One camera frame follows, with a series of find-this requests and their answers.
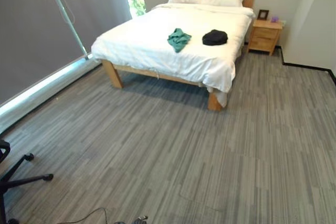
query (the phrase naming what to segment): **bed leg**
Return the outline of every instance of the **bed leg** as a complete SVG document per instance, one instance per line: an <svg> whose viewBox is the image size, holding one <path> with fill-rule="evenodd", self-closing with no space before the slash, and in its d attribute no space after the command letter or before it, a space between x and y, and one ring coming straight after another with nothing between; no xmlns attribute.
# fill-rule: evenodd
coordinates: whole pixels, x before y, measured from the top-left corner
<svg viewBox="0 0 336 224"><path fill-rule="evenodd" d="M122 89L123 85L120 80L119 74L114 68L113 64L108 60L101 60L106 74L110 77L111 83L115 88Z"/></svg>
<svg viewBox="0 0 336 224"><path fill-rule="evenodd" d="M209 93L208 110L221 111L222 106L214 93Z"/></svg>

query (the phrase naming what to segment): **purple object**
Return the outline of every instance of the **purple object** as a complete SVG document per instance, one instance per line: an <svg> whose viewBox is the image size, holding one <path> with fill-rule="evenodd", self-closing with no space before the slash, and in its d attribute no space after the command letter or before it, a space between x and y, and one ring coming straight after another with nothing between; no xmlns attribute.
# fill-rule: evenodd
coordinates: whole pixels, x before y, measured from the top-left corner
<svg viewBox="0 0 336 224"><path fill-rule="evenodd" d="M279 21L279 17L278 16L274 16L274 17L272 17L272 19L271 19L271 22L272 23L276 23L276 22L278 22Z"/></svg>

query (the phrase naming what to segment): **roller blind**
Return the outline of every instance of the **roller blind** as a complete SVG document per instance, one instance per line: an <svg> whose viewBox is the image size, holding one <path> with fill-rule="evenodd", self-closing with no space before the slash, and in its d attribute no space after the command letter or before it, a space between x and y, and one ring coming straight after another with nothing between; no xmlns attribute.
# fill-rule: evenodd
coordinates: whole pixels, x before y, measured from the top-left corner
<svg viewBox="0 0 336 224"><path fill-rule="evenodd" d="M127 0L66 0L85 48L131 18ZM0 104L81 57L55 0L0 0Z"/></svg>

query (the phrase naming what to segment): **green cloth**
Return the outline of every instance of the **green cloth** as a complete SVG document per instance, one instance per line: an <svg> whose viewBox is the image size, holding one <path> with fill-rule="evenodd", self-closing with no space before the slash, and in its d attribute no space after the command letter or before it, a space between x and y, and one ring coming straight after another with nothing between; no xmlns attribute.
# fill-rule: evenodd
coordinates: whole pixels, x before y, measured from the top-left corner
<svg viewBox="0 0 336 224"><path fill-rule="evenodd" d="M175 31L169 35L168 43L172 45L175 49L175 52L180 52L185 45L188 44L191 36L185 34L180 28L175 29Z"/></svg>

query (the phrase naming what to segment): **white bedsheet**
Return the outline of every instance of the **white bedsheet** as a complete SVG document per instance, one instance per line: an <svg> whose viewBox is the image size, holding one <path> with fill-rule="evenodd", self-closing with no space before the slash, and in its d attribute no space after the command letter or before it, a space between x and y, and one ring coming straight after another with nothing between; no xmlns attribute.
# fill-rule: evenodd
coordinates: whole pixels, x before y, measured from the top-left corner
<svg viewBox="0 0 336 224"><path fill-rule="evenodd" d="M95 59L152 70L227 93L235 77L237 53L253 17L253 10L245 7L161 4L99 36L91 51ZM179 53L167 42L175 28L192 36ZM202 37L212 29L225 31L227 43L203 45Z"/></svg>

